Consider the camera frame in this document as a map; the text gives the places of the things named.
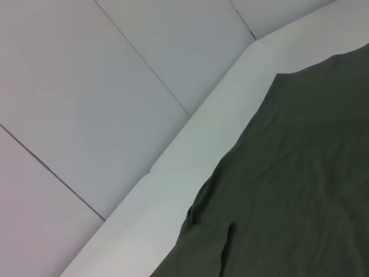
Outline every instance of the fabric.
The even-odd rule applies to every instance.
[[[152,276],[367,276],[368,65],[365,46],[278,74]]]

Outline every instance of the wall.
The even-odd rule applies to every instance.
[[[230,0],[257,39],[335,0]]]
[[[229,0],[97,0],[192,115],[254,39]]]
[[[103,221],[0,128],[0,276],[59,277]]]

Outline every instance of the white wall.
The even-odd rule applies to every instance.
[[[0,3],[0,122],[104,218],[189,119],[92,0]]]
[[[97,0],[190,113],[254,39],[229,0]]]
[[[257,39],[335,0],[230,0]]]
[[[0,276],[59,277],[103,221],[0,128]]]

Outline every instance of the olive green cloth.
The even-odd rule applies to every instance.
[[[369,276],[369,46],[276,76],[152,276]]]

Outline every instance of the green fabric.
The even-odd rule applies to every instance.
[[[231,222],[229,241],[216,230]],[[214,232],[191,236],[198,226]],[[369,46],[276,76],[185,235],[153,276],[369,276]],[[194,272],[166,271],[179,265]]]

